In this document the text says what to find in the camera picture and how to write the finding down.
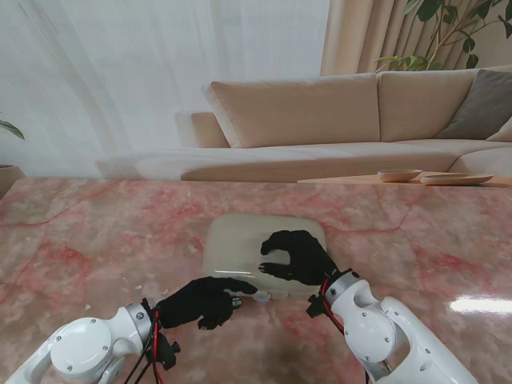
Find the gray pillow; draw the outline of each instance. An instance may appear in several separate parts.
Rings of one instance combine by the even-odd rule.
[[[466,100],[437,138],[485,140],[497,133],[510,116],[512,73],[480,70]]]

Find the beige sofa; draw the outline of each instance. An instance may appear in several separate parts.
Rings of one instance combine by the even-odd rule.
[[[196,164],[182,179],[296,182],[398,168],[512,177],[512,142],[435,139],[476,72],[213,82],[204,93],[214,112],[192,120],[199,145],[219,148],[205,155],[223,159]]]

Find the wall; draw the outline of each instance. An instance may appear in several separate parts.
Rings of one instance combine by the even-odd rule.
[[[193,146],[212,79],[317,76],[328,0],[0,2],[0,163],[101,177],[99,158]]]
[[[505,16],[507,0],[491,9],[486,20],[498,19],[498,15]],[[496,22],[487,26],[474,35],[476,47],[474,52],[478,57],[478,68],[488,66],[504,66],[512,64],[512,37],[506,39],[505,27],[502,23]]]

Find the red wire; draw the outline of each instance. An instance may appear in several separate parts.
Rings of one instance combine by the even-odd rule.
[[[154,316],[156,317],[156,321],[154,322],[154,332],[153,332],[153,358],[157,361],[157,352],[158,352],[158,311],[154,312]],[[158,382],[163,384],[162,376],[160,376],[160,372],[158,370],[155,371],[158,377]]]
[[[327,290],[327,284],[329,283],[329,279],[327,278],[322,286],[322,295],[326,294]],[[333,314],[333,311],[330,310],[329,305],[326,301],[323,302],[323,306],[326,308],[327,316],[329,316],[330,320],[336,325],[336,327],[340,330],[340,332],[344,332],[345,328],[343,328],[342,324],[336,319],[336,317]]]

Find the container lid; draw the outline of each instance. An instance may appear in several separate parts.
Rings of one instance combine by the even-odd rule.
[[[317,286],[275,278],[259,271],[262,262],[289,264],[290,256],[275,250],[263,256],[262,243],[273,232],[307,230],[326,249],[322,227],[309,219],[260,214],[225,214],[216,218],[206,240],[203,269],[217,278],[236,278],[258,288],[258,296],[271,298],[308,298],[318,292]]]

